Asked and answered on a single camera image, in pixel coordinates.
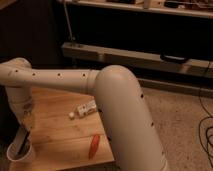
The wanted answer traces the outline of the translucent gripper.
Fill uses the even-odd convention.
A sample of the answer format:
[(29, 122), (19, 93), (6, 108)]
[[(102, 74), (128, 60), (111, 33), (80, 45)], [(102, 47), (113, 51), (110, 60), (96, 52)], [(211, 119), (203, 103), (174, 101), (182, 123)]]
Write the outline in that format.
[(33, 103), (24, 104), (22, 109), (23, 115), (21, 123), (24, 126), (23, 125), (19, 126), (15, 139), (12, 143), (11, 150), (13, 152), (14, 157), (22, 153), (28, 141), (28, 137), (30, 135), (28, 131), (31, 131), (35, 127), (35, 115), (33, 113), (34, 104)]

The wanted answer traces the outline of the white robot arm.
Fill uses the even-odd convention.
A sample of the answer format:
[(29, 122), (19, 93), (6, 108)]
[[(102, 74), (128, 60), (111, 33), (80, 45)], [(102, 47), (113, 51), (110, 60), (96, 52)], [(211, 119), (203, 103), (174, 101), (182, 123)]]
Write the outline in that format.
[(19, 123), (32, 111), (33, 86), (92, 95), (120, 171), (171, 171), (144, 93), (127, 68), (34, 69), (15, 58), (0, 63), (0, 85)]

